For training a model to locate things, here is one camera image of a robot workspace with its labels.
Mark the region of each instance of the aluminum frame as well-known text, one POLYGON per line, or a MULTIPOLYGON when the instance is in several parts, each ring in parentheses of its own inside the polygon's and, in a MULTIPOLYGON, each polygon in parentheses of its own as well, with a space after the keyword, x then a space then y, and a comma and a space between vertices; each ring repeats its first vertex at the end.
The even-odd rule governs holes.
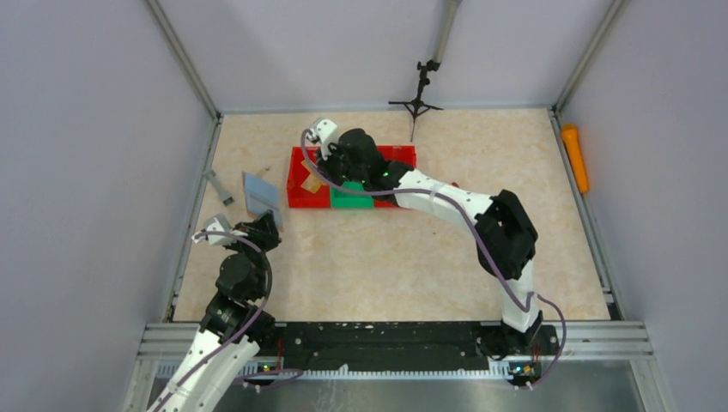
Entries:
MULTIPOLYGON (((170 52, 174 55, 191 88, 204 105, 207 113, 216 120, 204 161, 204 165, 208 167, 212 163, 217 138, 220 135, 222 114, 217 110, 159 0, 143 1, 147 4, 149 13, 161 30, 170 52)), ((618 309, 622 300, 610 275, 614 271, 611 269, 609 259, 604 254, 603 242, 599 236, 591 207, 587 199, 584 199, 576 189, 571 165, 559 137, 559 131, 561 129, 561 111, 578 88, 590 64, 598 55, 600 46, 608 37, 610 29, 627 3, 628 0, 613 0, 611 2, 607 13, 586 47, 584 54, 574 67, 573 73, 570 75, 558 100, 549 109, 555 139, 564 160, 564 167, 569 177, 569 184, 572 187, 574 201, 579 210, 591 254, 603 284, 605 299, 608 304, 615 303, 618 309)), ((197 195, 188 222, 188 232, 194 229, 202 205, 206 184, 201 173, 200 175, 197 195)), ((181 284, 189 252, 189 242, 185 242, 179 255, 174 284, 170 292, 169 302, 171 304, 176 299, 176 292, 181 284)), ((172 315, 172 313, 167 312, 164 318, 171 319, 172 315)), ((567 346, 565 347, 565 355, 562 357, 563 361, 630 361, 645 410, 647 412, 675 410, 652 352, 649 336, 641 321, 567 321, 567 327, 567 346)), ((180 356, 187 350, 196 328, 197 324, 148 324, 136 357, 134 371, 124 402, 124 410, 131 412, 146 409, 159 362, 165 359, 175 359, 175 357, 181 359, 180 356)), ((559 336, 561 336, 561 328, 558 327, 558 324, 556 329, 559 336)))

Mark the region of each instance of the red container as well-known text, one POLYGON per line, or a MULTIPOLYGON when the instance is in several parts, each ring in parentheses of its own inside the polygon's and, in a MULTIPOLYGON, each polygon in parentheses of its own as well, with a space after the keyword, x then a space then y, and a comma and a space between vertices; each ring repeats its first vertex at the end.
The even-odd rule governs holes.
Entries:
MULTIPOLYGON (((415 146, 377 146, 377 148, 388 161, 401 161, 402 163, 417 167, 415 146)), ((306 148, 311 159, 313 159, 316 149, 317 147, 313 146, 306 148)), ((329 186, 321 186, 316 193, 311 193, 310 191, 300 187, 310 174, 301 163, 303 160, 303 152, 300 151, 300 147, 294 147, 293 150, 291 150, 291 164, 288 170, 288 182, 286 183, 288 206, 291 209, 329 209, 331 207, 329 186)), ((397 206, 391 203, 374 200, 374 207, 396 208, 397 206)))
MULTIPOLYGON (((417 167, 417 154, 415 146, 377 146, 379 151, 388 161, 401 161, 413 167, 417 167)), ((375 208, 396 208, 397 206, 374 199, 375 208)))
MULTIPOLYGON (((311 160, 313 160, 316 149, 316 147, 306 148, 311 160)), ((286 183, 288 206, 291 209, 329 209, 331 207, 331 196, 328 185, 322 185, 316 193, 311 193, 300 187, 310 174, 303 166, 303 160, 303 152, 299 147, 294 147, 291 150, 291 166, 288 169, 288 182, 286 183)))

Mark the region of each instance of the green block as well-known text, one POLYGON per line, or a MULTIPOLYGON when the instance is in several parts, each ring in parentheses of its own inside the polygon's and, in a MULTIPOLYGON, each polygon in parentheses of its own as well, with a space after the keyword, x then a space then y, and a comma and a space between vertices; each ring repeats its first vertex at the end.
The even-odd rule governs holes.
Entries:
MULTIPOLYGON (((352 191, 364 191, 361 183, 344 182, 342 187, 352 191)), ((349 195, 331 188, 332 209, 370 209, 374 207, 374 199, 371 196, 349 195)))

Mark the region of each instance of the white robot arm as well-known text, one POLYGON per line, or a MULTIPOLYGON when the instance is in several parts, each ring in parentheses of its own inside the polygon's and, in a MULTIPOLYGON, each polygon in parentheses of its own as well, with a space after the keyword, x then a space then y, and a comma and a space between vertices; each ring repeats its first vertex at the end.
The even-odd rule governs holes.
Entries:
POLYGON ((270 294, 270 265, 265 257, 280 243, 271 212, 231 227, 216 215, 192 236, 236 251, 222 261, 200 328, 179 368, 148 412, 211 412, 243 366, 270 340, 275 319, 263 312, 270 294))
MULTIPOLYGON (((334 184, 361 181, 364 189, 378 200, 420 210, 470 229, 460 210, 436 194, 453 199, 493 253, 493 260, 516 300, 521 306, 527 306, 533 292, 533 244, 537 234, 514 194, 502 191, 498 196, 491 196, 465 191, 432 179, 409 165, 386 161, 364 130, 353 129, 339 136, 337 125, 327 118, 316 120, 306 138, 321 144, 316 154, 317 167, 334 184)), ((478 253, 481 265, 494 274, 487 259, 478 253)), ((541 322, 536 300, 531 300, 529 310, 525 312, 505 288, 501 288, 501 295, 503 323, 522 334, 531 330, 529 334, 532 335, 541 322)))
POLYGON ((260 350, 257 343, 248 342, 248 336, 243 336, 240 342, 227 345, 180 383, 202 358, 220 346, 217 334, 198 331, 187 356, 148 411, 212 412, 243 366, 260 350))

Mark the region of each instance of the table surface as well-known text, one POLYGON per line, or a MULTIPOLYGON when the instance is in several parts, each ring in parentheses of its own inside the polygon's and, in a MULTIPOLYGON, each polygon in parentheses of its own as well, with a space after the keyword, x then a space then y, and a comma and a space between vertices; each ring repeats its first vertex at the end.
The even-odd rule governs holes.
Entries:
MULTIPOLYGON (((197 228, 218 213, 249 221, 242 173, 281 189, 282 243, 269 252, 266 311, 279 321, 500 319, 500 285, 478 263, 464 230, 407 209, 289 209, 291 148, 317 117, 361 127, 377 144, 410 144, 404 111, 226 116, 213 169, 233 193, 224 207, 207 184, 197 228)), ((608 319, 602 289, 545 109, 447 110, 417 120, 417 166, 463 189, 515 192, 539 239, 536 290, 566 317, 608 319)), ((192 245, 174 320, 198 321, 215 294, 219 246, 192 245)), ((550 307, 544 317, 557 319, 550 307)))

